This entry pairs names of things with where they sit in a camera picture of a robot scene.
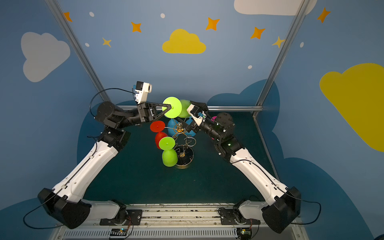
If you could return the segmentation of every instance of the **metal frame pole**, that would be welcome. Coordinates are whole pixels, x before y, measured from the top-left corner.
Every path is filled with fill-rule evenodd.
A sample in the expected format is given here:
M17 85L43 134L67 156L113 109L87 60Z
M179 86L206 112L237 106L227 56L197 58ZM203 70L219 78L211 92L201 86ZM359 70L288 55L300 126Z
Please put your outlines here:
M71 43L74 51L76 52L76 55L80 59L80 62L83 64L85 70L87 71L97 91L104 90L104 86L101 83L99 77L97 76L95 70L93 69L91 62L88 60L87 56L85 55L85 52L83 51L79 40L74 34L67 19L64 17L63 11L61 10L59 3L56 0L45 0L45 2L48 5L49 9L51 10L60 28L63 30L64 35L67 37L68 41ZM104 101L111 100L106 92L100 93L100 96Z
M295 36L297 32L299 31L299 28L304 20L305 17L305 11L307 9L308 3L310 0L303 0L300 4L300 7L292 21L292 24L288 30L288 33L285 37L285 41L283 44L283 47L280 49L279 54L277 55L276 61L273 64L272 70L269 73L269 76L267 78L267 81L265 82L265 85L259 95L259 98L257 99L256 105L262 106L264 103L264 100L269 92L269 90L272 87L273 81L275 80L281 65L283 64L283 61L288 53L289 48L292 45L293 40L295 39ZM253 117L256 118L258 112L253 113Z
M123 110L131 110L137 108L136 105L118 105L119 108ZM226 111L226 112L252 112L252 111L261 111L263 110L262 106L208 106L210 111Z

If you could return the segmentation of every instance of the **table surface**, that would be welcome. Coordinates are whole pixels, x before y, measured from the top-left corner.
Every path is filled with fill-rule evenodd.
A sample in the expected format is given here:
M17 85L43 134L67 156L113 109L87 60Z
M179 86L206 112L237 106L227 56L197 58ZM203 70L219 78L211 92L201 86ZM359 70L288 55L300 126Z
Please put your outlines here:
M230 114L236 124L236 138L274 175L251 113ZM162 150L156 147L156 133L149 126L143 124L126 129L131 132L127 145L92 181L84 199L117 200L124 204L237 203L254 195L251 200L263 201L260 192L243 173L217 154L212 139L204 132L195 135L197 144L192 147L195 156L190 166L177 169L162 163Z

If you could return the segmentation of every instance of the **red disc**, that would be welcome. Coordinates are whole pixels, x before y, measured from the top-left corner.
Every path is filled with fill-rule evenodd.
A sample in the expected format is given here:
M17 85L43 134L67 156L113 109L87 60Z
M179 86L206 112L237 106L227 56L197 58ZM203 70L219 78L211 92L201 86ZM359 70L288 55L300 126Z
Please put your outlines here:
M166 124L163 121L153 122L150 126L152 132L161 132L166 127Z
M159 142L163 137L168 137L168 135L165 132L158 132L155 136L155 143L158 149L161 149L159 147Z

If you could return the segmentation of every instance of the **green disc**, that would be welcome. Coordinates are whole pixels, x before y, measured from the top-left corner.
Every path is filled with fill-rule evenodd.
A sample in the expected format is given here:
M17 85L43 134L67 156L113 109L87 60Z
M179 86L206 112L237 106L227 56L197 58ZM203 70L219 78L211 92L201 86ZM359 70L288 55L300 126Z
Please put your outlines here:
M174 149L165 150L162 158L164 165L167 167L173 167L177 163L177 153Z
M187 108L191 105L191 102L188 100L180 100L180 102L181 102L182 109L178 117L181 117L181 118L190 117L189 113L187 112Z
M169 97L166 98L163 102L163 104L170 104L172 106L172 109L169 110L165 116L168 118L176 118L182 110L181 102L175 97Z
M171 137L163 137L159 142L159 147L163 150L170 150L175 146L175 140Z

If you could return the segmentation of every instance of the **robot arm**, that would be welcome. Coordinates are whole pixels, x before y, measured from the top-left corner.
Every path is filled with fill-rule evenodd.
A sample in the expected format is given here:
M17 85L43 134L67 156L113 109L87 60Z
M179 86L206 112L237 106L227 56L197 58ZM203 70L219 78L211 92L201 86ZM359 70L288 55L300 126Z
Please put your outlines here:
M192 102L187 109L194 121L187 131L203 130L214 140L215 149L225 160L237 167L260 191L265 203L242 201L235 207L235 219L241 223L246 219L264 219L268 226L281 233L299 214L300 192L278 181L261 166L249 151L235 138L235 124L228 113L219 113L215 120L209 116L205 103Z
M117 224L126 221L125 205L112 201L92 202L83 200L83 197L93 179L126 145L130 133L123 128L156 121L171 109L169 104L145 102L152 85L137 82L136 86L137 109L124 111L111 102L100 104L95 119L104 124L104 131L93 148L53 189L44 188L38 194L46 212L70 229L78 227L85 220L107 218ZM156 106L167 109L157 114Z

